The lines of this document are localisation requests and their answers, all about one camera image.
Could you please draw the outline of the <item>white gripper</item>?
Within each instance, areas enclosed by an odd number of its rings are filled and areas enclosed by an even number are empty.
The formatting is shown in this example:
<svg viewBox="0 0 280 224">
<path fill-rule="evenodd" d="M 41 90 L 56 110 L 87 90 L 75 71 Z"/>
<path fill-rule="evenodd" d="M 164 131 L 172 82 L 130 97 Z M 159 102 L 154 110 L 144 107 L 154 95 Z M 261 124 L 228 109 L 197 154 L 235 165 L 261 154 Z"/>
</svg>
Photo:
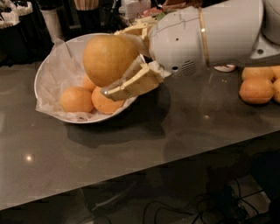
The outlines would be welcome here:
<svg viewBox="0 0 280 224">
<path fill-rule="evenodd" d="M 158 22 L 154 17 L 139 18 L 116 31 L 115 35 L 130 34 L 142 39 L 149 36 L 150 56 L 155 61 L 147 63 L 139 55 L 122 78 L 103 87 L 101 93 L 113 101 L 127 100 L 157 88 L 171 74 L 190 76 L 205 70 L 200 15 L 197 8 L 188 7 L 168 13 Z"/>
</svg>

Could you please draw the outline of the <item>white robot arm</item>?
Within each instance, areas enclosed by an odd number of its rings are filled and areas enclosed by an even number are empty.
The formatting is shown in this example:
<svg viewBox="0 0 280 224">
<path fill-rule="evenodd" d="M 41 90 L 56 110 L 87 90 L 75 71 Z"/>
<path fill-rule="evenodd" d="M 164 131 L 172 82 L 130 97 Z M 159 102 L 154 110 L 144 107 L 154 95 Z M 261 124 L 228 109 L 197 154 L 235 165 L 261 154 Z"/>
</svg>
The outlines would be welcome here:
<svg viewBox="0 0 280 224">
<path fill-rule="evenodd" d="M 184 8 L 160 19 L 136 42 L 149 64 L 136 59 L 123 77 L 101 89 L 114 101 L 143 95 L 169 75 L 195 75 L 209 67 L 266 67 L 279 63 L 280 0 L 227 0 Z"/>
</svg>

